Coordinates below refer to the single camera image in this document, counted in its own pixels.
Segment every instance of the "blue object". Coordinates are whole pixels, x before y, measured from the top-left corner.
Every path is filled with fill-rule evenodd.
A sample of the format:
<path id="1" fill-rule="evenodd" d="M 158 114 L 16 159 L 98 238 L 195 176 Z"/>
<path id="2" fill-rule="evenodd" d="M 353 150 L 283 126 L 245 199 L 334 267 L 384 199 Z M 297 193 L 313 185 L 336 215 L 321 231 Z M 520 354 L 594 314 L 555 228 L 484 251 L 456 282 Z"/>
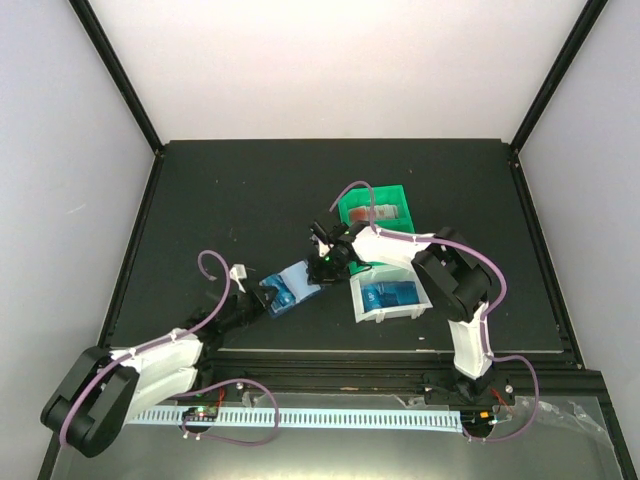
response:
<path id="1" fill-rule="evenodd" d="M 273 274 L 265 278 L 260 285 L 264 287 L 276 287 L 278 294 L 271 304 L 270 313 L 272 315 L 280 315 L 284 313 L 284 310 L 290 308 L 296 304 L 296 297 L 291 293 L 291 290 L 287 288 L 284 280 L 279 274 Z"/>
<path id="2" fill-rule="evenodd" d="M 378 282 L 360 289 L 365 312 L 420 303 L 414 282 Z"/>
<path id="3" fill-rule="evenodd" d="M 260 285 L 278 289 L 278 294 L 268 310 L 272 318 L 282 315 L 322 290 L 319 285 L 309 285 L 307 262 L 304 260 L 294 263 L 280 273 L 269 275 Z"/>

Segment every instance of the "green bin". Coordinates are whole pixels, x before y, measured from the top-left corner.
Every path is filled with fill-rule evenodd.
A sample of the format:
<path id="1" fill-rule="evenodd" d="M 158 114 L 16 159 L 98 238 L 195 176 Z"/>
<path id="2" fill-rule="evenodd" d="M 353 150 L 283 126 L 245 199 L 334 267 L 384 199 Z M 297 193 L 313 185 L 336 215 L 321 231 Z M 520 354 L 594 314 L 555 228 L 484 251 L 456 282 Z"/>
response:
<path id="1" fill-rule="evenodd" d="M 409 213 L 407 198 L 404 194 L 402 185 L 389 185 L 386 187 L 373 187 L 376 205 L 395 205 L 398 208 L 398 218 L 394 220 L 376 220 L 376 224 L 387 230 L 395 230 L 397 232 L 415 233 L 413 221 Z M 349 211 L 353 208 L 370 206 L 371 196 L 366 188 L 357 188 L 348 192 L 340 199 L 338 210 L 340 211 L 340 220 L 347 225 L 351 225 L 349 221 Z M 351 274 L 354 275 L 362 270 L 363 267 L 356 267 L 355 263 L 349 265 Z"/>

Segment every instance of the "black frame edge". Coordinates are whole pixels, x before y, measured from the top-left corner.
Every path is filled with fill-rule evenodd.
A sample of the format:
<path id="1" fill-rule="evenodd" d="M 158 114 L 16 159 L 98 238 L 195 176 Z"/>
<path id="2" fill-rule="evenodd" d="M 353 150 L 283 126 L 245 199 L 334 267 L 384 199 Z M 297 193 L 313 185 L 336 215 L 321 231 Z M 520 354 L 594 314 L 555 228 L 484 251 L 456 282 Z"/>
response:
<path id="1" fill-rule="evenodd" d="M 606 4 L 607 0 L 588 0 L 585 4 L 511 141 L 511 149 L 514 152 L 519 153 L 522 150 Z"/>
<path id="2" fill-rule="evenodd" d="M 547 296 L 549 297 L 551 308 L 560 328 L 559 333 L 568 337 L 575 357 L 575 362 L 578 365 L 578 368 L 582 368 L 584 360 L 582 353 L 580 352 L 578 339 L 569 318 L 569 311 L 567 310 L 567 305 L 565 304 L 564 297 L 562 296 L 558 277 L 556 276 L 555 269 L 553 268 L 551 254 L 547 248 L 547 242 L 544 239 L 544 234 L 542 233 L 542 227 L 540 226 L 540 221 L 538 220 L 538 215 L 533 204 L 531 192 L 524 177 L 520 158 L 517 154 L 514 153 L 512 155 L 511 160 L 509 161 L 509 167 L 520 199 L 520 206 L 522 207 L 522 211 L 527 222 L 529 235 L 533 242 L 538 265 L 540 266 L 540 272 L 542 273 L 542 279 L 545 287 L 547 288 Z"/>
<path id="3" fill-rule="evenodd" d="M 618 459 L 618 465 L 620 465 L 620 470 L 622 471 L 622 477 L 625 480 L 638 480 L 638 474 L 633 465 L 633 461 L 631 460 L 631 454 L 629 453 L 629 448 L 624 440 L 624 435 L 622 434 L 622 429 L 620 428 L 618 416 L 613 408 L 613 404 L 609 403 L 603 405 L 601 402 L 600 408 L 602 410 L 602 416 L 604 417 L 607 430 L 609 431 L 609 438 L 611 438 L 611 442 L 613 443 L 613 449 L 616 454 L 616 458 Z"/>
<path id="4" fill-rule="evenodd" d="M 69 3 L 76 12 L 76 15 L 80 19 L 82 26 L 84 27 L 87 35 L 91 39 L 93 46 L 98 51 L 102 62 L 107 67 L 111 78 L 115 82 L 122 98 L 126 102 L 131 114 L 135 118 L 140 130 L 147 139 L 151 150 L 154 153 L 159 153 L 163 149 L 162 141 L 156 133 L 155 128 L 151 124 L 147 112 L 142 106 L 142 102 L 138 98 L 138 94 L 133 88 L 133 85 L 129 81 L 129 77 L 124 71 L 115 50 L 111 46 L 106 33 L 102 29 L 98 17 L 96 16 L 93 8 L 89 4 L 88 0 L 69 0 Z"/>
<path id="5" fill-rule="evenodd" d="M 129 278 L 131 277 L 131 271 L 133 270 L 133 263 L 135 262 L 136 255 L 138 253 L 138 247 L 140 246 L 140 240 L 142 239 L 144 226 L 147 223 L 147 217 L 149 216 L 149 210 L 151 209 L 151 203 L 156 192 L 156 187 L 158 186 L 160 172 L 162 171 L 163 165 L 164 153 L 156 154 L 153 160 L 153 166 L 151 167 L 151 172 L 149 173 L 147 186 L 145 187 L 144 194 L 142 195 L 138 215 L 136 216 L 135 223 L 133 224 L 133 230 L 131 232 L 131 237 L 129 238 L 127 250 L 124 254 L 122 266 L 120 267 L 120 273 L 118 274 L 113 295 L 111 296 L 109 309 L 107 310 L 107 315 L 104 323 L 102 324 L 100 336 L 98 337 L 99 347 L 108 346 L 109 339 L 115 330 L 118 316 L 120 315 L 120 308 L 124 301 L 124 295 L 127 290 L 127 286 L 129 285 Z"/>

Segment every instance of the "white bin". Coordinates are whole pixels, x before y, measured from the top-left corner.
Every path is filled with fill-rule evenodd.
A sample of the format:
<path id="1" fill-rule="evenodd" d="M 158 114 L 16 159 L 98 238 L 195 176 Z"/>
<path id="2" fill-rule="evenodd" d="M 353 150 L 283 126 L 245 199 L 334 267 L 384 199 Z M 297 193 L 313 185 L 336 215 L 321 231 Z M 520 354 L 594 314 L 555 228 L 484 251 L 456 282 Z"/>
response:
<path id="1" fill-rule="evenodd" d="M 420 303 L 415 305 L 403 305 L 399 307 L 377 308 L 368 312 L 364 311 L 361 287 L 378 282 L 406 282 L 412 281 L 416 284 L 418 299 Z M 424 313 L 427 308 L 432 308 L 431 301 L 427 296 L 422 284 L 418 280 L 415 272 L 391 265 L 379 265 L 371 270 L 360 272 L 351 277 L 351 297 L 353 299 L 353 311 L 356 316 L 356 323 L 363 320 L 375 320 L 382 322 L 385 318 L 411 317 L 417 318 Z"/>

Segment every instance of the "black tabletop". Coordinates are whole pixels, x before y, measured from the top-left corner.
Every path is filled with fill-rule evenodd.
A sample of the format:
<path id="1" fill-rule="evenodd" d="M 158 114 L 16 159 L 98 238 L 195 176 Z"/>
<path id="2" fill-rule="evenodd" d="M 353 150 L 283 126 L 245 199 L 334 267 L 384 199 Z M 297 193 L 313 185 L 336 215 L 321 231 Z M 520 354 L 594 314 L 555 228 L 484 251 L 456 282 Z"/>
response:
<path id="1" fill-rule="evenodd" d="M 259 278 L 305 258 L 314 215 L 347 184 L 366 180 L 403 185 L 417 232 L 453 227 L 503 269 L 509 293 L 489 318 L 494 351 L 560 351 L 507 155 L 498 140 L 171 142 L 111 344 L 149 340 L 196 308 L 213 308 L 223 280 L 198 272 L 203 249 Z M 207 266 L 221 276 L 215 260 Z M 225 348 L 452 350 L 448 325 L 436 317 L 356 324 L 344 284 L 234 332 Z"/>

